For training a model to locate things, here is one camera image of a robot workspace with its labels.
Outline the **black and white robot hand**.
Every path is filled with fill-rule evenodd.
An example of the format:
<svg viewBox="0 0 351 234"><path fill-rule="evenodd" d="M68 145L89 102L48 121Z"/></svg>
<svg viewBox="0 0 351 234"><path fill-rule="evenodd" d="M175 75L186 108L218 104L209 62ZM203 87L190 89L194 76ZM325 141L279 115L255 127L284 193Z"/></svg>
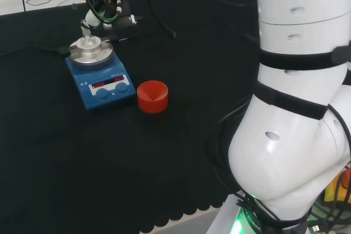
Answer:
<svg viewBox="0 0 351 234"><path fill-rule="evenodd" d="M81 20L83 35L107 37L113 43L138 33L137 16L131 13L129 0L85 0L88 12Z"/></svg>

